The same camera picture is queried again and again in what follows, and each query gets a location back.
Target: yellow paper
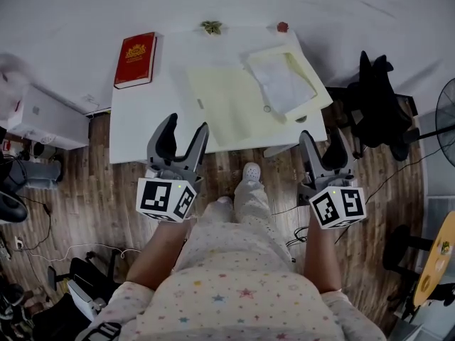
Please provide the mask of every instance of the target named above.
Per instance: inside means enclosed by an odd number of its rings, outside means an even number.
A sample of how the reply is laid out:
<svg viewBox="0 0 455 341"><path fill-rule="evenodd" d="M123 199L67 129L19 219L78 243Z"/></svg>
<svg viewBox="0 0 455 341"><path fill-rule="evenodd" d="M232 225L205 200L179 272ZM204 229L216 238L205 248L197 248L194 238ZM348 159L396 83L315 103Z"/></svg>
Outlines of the yellow paper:
<svg viewBox="0 0 455 341"><path fill-rule="evenodd" d="M210 133L224 146L283 129L264 100L257 81L246 70L231 67L190 68L191 89L203 106Z"/></svg>

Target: white shoe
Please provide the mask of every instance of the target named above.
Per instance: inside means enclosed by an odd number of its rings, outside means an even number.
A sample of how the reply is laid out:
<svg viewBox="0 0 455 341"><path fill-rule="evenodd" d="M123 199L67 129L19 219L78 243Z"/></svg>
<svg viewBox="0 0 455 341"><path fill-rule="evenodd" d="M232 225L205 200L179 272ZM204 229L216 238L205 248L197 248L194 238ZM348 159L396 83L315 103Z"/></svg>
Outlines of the white shoe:
<svg viewBox="0 0 455 341"><path fill-rule="evenodd" d="M261 178L261 167L259 164L249 162L243 168L243 180L251 180L252 182L259 182Z"/></svg>
<svg viewBox="0 0 455 341"><path fill-rule="evenodd" d="M229 205L231 208L234 208L234 202L232 201L231 197L222 196L216 200L216 202L225 203Z"/></svg>

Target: foot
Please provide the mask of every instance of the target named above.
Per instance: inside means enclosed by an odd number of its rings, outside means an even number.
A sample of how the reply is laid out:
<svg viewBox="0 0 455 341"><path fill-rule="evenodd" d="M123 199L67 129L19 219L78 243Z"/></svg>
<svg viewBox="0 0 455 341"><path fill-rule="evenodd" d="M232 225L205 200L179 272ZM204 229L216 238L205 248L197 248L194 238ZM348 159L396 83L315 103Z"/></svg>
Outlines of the foot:
<svg viewBox="0 0 455 341"><path fill-rule="evenodd" d="M226 204L229 205L231 208L234 208L234 202L232 201L231 197L222 196L222 197L220 197L220 198L217 199L217 202L226 203Z"/></svg>
<svg viewBox="0 0 455 341"><path fill-rule="evenodd" d="M261 178L261 168L257 163L249 162L243 168L243 180L259 182Z"/></svg>

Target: wire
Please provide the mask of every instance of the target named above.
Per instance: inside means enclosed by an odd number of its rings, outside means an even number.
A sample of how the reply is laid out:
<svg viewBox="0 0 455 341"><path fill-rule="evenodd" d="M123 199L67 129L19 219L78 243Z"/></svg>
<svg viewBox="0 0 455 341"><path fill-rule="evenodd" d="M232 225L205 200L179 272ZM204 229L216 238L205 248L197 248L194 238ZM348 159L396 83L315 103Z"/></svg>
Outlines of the wire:
<svg viewBox="0 0 455 341"><path fill-rule="evenodd" d="M26 196L19 196L19 197L20 197L20 198L25 198L26 200L31 201L31 202L39 203L40 205L44 205L44 203L39 202L39 201L32 200L31 198L28 198L28 197L26 197Z"/></svg>
<svg viewBox="0 0 455 341"><path fill-rule="evenodd" d="M28 262L30 263L31 270L32 270L33 274L35 275L36 280L37 280L39 283L41 283L39 277L36 275L35 268L33 267L33 264L31 263L30 257L28 256L28 252L26 252L26 254L27 254Z"/></svg>
<svg viewBox="0 0 455 341"><path fill-rule="evenodd" d="M25 247L25 242L24 242L24 247L19 249L19 250L14 250L13 251L30 251L30 250L35 250L37 247L39 247L42 243L44 243L44 241L46 241L47 239L49 239L49 236L50 236L50 231L52 230L52 217L50 216L50 210L48 209L48 206L45 204L45 203L42 203L42 202L39 202L39 201L35 201L35 200L31 200L30 198L27 198L27 197L24 197L24 196L19 196L19 197L22 197L22 198L25 198L26 200L29 200L31 202L36 202L36 203L39 203L41 205L43 205L43 209L45 211L45 213L48 215L49 217L49 226L48 226L48 233L47 235L45 236L44 239L40 240L34 247Z"/></svg>
<svg viewBox="0 0 455 341"><path fill-rule="evenodd" d="M365 201L365 204L367 204L368 201L371 199L371 197L374 196L376 193L378 193L378 192L380 191L380 189L381 189L382 187L384 187L384 184L386 184L386 183L389 181L389 179L391 179L394 175L398 174L399 172L401 172L401 171L402 171L403 169L405 169L406 167L410 167L410 166L413 166L414 164L420 163L420 162L423 161L425 158L428 158L429 156L432 156L433 154L436 154L437 152L441 151L442 149L444 149L444 148L446 148L447 146L450 146L450 145L452 145L452 144L454 144L454 143L455 143L455 139L454 139L450 144L447 144L447 145L445 145L445 146L442 146L441 148L439 148L439 149L433 151L432 153L427 154L426 156L420 158L417 162L409 163L409 164L403 166L402 168L400 168L399 170L397 170L396 172L394 172L389 178L387 178L384 182L382 182L382 184L377 188L377 190L376 190L375 192L373 192L371 195L368 196L368 199ZM335 241L335 244L336 244L338 241L340 241L341 237L343 237L343 235L349 230L349 227L350 227L350 226L351 226L351 225L349 225L348 227L346 227L346 229L341 233L341 235L339 236L339 238L337 238L337 240Z"/></svg>
<svg viewBox="0 0 455 341"><path fill-rule="evenodd" d="M287 243L286 243L286 246L287 247L291 247L293 245L297 245L297 244L300 244L300 243L303 243L303 242L306 242L306 238L307 236L298 236L300 231L303 231L305 229L308 229L308 226L303 226L303 227L299 227L297 229L294 230L294 237L295 239L292 239L292 240L289 240Z"/></svg>
<svg viewBox="0 0 455 341"><path fill-rule="evenodd" d="M293 208L289 208L288 210L285 210L285 211L281 211L281 212L277 212L277 213L272 213L272 216L275 216L275 215L280 215L282 213L285 213L285 212L289 212L289 211L292 211L292 210L295 210L298 206L294 206Z"/></svg>
<svg viewBox="0 0 455 341"><path fill-rule="evenodd" d="M116 248L116 247L110 247L109 245L98 244L98 243L94 242L94 243L91 243L91 244L72 245L71 247L68 248L68 250L66 251L65 257L62 258L62 259L48 259L48 258L46 258L45 256L40 255L40 254L32 254L30 251L28 251L28 253L29 253L31 256L38 256L38 257L40 257L40 258L42 258L42 259L45 259L45 260L47 260L47 261L64 261L66 258L68 258L68 254L70 253L70 250L71 250L72 248L74 248L74 247L87 247L87 246L92 246L92 245L97 245L97 246L99 246L99 247L107 247L107 248L109 248L109 249L118 250L118 251L120 251L120 257L121 257L122 259L125 258L125 253L126 253L127 251L136 251L136 252L138 252L138 253L141 252L140 250L137 250L137 249L126 249L126 250L123 250L123 251L122 251L121 249Z"/></svg>
<svg viewBox="0 0 455 341"><path fill-rule="evenodd" d="M19 158L19 155L20 155L20 154L18 154L17 156L12 156L12 155L9 155L9 154L4 154L4 155L3 155L4 158L10 158L11 160L10 160L10 161L7 161L7 162L0 163L0 166L4 166L4 165L6 165L6 164L10 164L10 163L12 163L12 162L14 162L14 161L17 161L18 158Z"/></svg>

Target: red book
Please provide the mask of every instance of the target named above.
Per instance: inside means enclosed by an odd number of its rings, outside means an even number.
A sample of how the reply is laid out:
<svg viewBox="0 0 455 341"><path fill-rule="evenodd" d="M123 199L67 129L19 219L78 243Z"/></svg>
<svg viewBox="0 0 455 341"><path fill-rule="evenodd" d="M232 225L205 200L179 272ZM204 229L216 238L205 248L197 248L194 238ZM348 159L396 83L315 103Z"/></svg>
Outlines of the red book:
<svg viewBox="0 0 455 341"><path fill-rule="evenodd" d="M121 89L151 82L155 46L155 33L124 39L115 73L114 87Z"/></svg>

